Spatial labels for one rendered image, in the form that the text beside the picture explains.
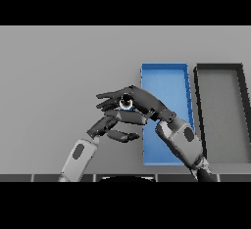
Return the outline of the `dark grey bin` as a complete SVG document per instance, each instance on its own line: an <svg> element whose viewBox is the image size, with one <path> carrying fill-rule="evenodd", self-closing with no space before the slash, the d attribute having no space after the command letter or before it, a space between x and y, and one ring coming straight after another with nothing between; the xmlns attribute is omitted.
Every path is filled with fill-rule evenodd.
<svg viewBox="0 0 251 229"><path fill-rule="evenodd" d="M251 163L251 106L243 64L197 64L193 72L208 161Z"/></svg>

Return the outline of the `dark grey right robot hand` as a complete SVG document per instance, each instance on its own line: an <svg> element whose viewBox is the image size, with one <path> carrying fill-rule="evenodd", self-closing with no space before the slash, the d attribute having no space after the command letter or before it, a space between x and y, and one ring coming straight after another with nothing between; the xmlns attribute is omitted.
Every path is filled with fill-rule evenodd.
<svg viewBox="0 0 251 229"><path fill-rule="evenodd" d="M130 95L132 98L133 106L142 114L146 115L148 118L151 118L154 121L159 119L164 120L167 123L171 123L176 118L176 113L169 110L154 95L134 85L114 92L97 94L96 97L98 99L106 98L106 101L98 104L96 108L100 109L102 112L117 108L120 105L119 101L123 94Z"/></svg>

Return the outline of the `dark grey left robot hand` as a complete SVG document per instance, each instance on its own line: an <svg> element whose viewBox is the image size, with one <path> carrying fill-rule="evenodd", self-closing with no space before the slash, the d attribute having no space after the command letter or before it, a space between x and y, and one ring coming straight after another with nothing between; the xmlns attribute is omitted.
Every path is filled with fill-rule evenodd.
<svg viewBox="0 0 251 229"><path fill-rule="evenodd" d="M113 130L118 123L118 119L113 116L103 116L86 133L94 139L96 136L107 135L110 139L127 143L139 138L137 133L125 133L119 130Z"/></svg>

